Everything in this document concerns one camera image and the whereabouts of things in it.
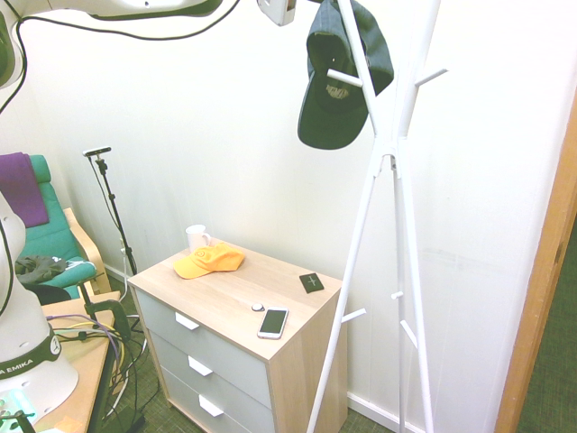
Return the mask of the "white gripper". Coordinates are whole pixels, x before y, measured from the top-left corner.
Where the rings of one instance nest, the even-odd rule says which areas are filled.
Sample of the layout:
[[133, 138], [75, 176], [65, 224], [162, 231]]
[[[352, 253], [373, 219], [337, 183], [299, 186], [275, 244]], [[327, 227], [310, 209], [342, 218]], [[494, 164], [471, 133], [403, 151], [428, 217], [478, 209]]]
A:
[[296, 0], [258, 0], [257, 5], [278, 26], [294, 21]]

